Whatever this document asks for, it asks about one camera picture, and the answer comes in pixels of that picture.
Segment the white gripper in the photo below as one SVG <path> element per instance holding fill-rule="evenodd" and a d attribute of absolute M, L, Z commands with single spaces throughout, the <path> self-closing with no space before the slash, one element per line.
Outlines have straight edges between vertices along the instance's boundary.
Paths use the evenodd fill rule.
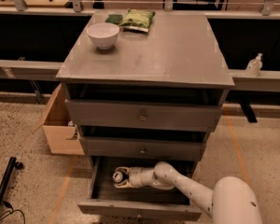
<path fill-rule="evenodd" d="M 130 189 L 130 188 L 141 188 L 143 187 L 142 183 L 142 168 L 141 167 L 117 167 L 115 170 L 116 173 L 120 172 L 129 176 L 129 182 L 115 183 L 114 186 L 117 189 Z"/>

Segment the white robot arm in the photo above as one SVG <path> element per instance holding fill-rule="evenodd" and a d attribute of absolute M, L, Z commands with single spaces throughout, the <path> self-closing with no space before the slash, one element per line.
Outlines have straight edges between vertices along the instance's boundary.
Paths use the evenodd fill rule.
<path fill-rule="evenodd" d="M 177 188 L 212 218 L 213 224 L 262 224 L 254 191 L 234 176 L 219 179 L 210 189 L 160 161 L 154 167 L 117 167 L 112 178 L 118 189 Z"/>

